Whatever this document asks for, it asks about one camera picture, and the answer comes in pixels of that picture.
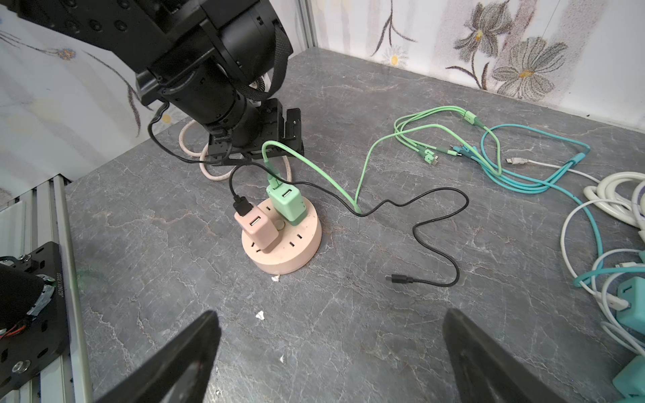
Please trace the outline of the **pink USB charger adapter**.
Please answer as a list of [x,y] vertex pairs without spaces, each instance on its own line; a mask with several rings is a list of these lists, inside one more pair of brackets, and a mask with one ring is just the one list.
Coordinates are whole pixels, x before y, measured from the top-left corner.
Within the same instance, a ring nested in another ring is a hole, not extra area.
[[257,206],[245,215],[235,213],[234,218],[252,243],[263,252],[270,252],[279,243],[280,234],[275,224]]

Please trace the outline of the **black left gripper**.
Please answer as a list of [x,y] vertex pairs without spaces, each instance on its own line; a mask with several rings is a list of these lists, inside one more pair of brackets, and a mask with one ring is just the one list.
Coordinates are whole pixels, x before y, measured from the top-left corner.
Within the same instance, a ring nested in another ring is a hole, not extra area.
[[208,124],[208,132],[208,160],[216,166],[261,159],[262,146],[270,140],[304,153],[301,110],[285,110],[275,98],[259,107],[250,101],[237,102],[228,115]]

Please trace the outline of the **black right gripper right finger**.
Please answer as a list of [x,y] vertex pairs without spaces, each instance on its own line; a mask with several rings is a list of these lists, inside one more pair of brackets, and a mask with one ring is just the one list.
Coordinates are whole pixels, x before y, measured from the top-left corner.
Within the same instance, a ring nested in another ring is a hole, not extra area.
[[443,340],[463,402],[564,400],[458,309],[446,312]]

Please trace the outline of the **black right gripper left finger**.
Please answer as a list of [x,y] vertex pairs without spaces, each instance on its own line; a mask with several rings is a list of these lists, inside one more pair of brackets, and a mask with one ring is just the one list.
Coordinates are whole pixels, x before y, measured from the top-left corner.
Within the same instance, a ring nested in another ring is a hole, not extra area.
[[203,402],[222,335],[206,311],[100,402]]

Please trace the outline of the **green USB charger plug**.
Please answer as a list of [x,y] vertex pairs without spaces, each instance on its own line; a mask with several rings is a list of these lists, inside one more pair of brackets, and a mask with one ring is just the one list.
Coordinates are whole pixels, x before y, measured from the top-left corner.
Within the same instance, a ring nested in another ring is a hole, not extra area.
[[305,200],[297,187],[285,183],[269,185],[266,192],[275,210],[291,225],[299,225],[307,216]]

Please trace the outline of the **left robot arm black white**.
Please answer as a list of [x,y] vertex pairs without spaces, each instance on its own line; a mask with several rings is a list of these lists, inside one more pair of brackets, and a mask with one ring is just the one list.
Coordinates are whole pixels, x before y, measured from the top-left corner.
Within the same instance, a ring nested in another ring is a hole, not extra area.
[[197,162],[240,166],[304,150],[302,114],[276,93],[293,48],[268,1],[9,1],[30,23],[108,50],[144,105],[177,107],[206,131]]

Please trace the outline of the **round pink power socket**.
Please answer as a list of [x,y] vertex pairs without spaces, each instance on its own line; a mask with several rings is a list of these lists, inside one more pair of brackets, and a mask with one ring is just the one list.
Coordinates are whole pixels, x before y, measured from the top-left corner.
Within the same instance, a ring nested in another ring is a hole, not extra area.
[[280,238],[269,252],[261,251],[252,239],[242,232],[241,243],[245,253],[264,272],[270,275],[288,275],[304,267],[317,253],[322,241],[322,224],[315,206],[305,197],[307,216],[298,225],[291,225],[273,209],[270,199],[260,203],[265,216],[278,228]]

